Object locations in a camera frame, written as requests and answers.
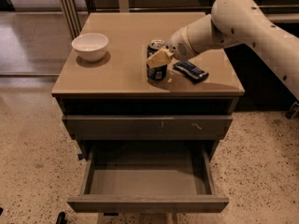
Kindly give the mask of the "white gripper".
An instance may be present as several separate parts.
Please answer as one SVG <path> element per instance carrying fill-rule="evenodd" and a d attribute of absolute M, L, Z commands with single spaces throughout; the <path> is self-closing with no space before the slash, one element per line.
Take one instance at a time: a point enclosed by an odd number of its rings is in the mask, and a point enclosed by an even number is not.
<path fill-rule="evenodd" d="M 239 42 L 225 35 L 213 24 L 211 15 L 205 15 L 178 31 L 166 42 L 166 48 L 159 49 L 147 59 L 149 68 L 169 64 L 173 57 L 187 61 L 211 49 L 226 49 L 239 45 Z"/>

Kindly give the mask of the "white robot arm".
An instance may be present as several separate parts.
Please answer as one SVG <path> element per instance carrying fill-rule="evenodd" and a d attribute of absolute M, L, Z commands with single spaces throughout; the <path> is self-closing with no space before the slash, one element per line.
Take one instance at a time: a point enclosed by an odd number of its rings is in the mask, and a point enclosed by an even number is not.
<path fill-rule="evenodd" d="M 210 14 L 173 33 L 147 64 L 154 68 L 173 59 L 187 61 L 238 43 L 251 48 L 299 99 L 299 38 L 268 20 L 253 0 L 216 0 Z"/>

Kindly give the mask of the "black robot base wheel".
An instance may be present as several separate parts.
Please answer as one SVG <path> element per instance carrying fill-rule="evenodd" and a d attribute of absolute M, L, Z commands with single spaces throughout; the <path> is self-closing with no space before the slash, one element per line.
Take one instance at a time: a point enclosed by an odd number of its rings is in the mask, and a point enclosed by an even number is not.
<path fill-rule="evenodd" d="M 294 102 L 290 109 L 286 112 L 285 117 L 287 119 L 295 119 L 299 115 L 299 103 Z"/>

